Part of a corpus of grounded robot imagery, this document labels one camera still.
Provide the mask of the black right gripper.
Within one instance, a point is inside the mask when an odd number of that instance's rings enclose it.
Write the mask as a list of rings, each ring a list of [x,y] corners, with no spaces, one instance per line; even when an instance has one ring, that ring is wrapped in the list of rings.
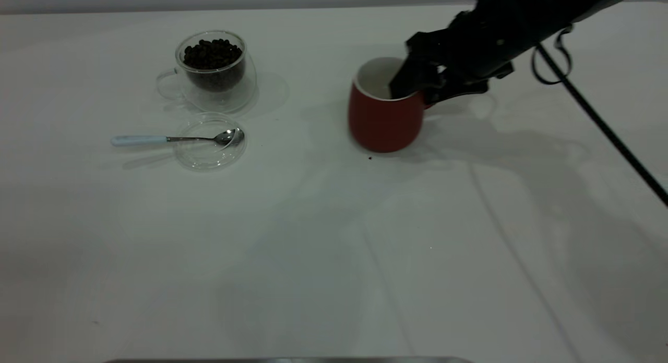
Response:
[[[484,94],[489,90],[484,79],[503,73],[513,59],[533,47],[542,30],[539,4],[485,4],[461,11],[448,28],[417,32],[407,40],[408,57],[389,83],[390,96],[402,99],[425,91],[425,106],[434,106]],[[446,80],[442,87],[437,66],[462,82]]]

